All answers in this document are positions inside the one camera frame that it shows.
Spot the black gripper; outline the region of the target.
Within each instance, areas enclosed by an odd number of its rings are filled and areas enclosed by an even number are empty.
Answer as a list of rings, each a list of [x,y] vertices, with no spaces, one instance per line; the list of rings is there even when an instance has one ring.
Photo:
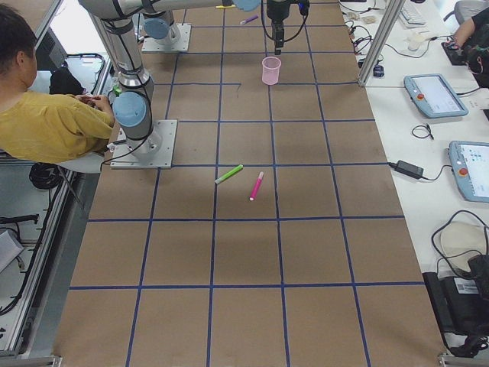
[[[267,16],[273,29],[274,54],[281,54],[284,45],[284,31],[277,29],[281,29],[284,21],[290,16],[290,5],[289,0],[268,0],[266,4]]]

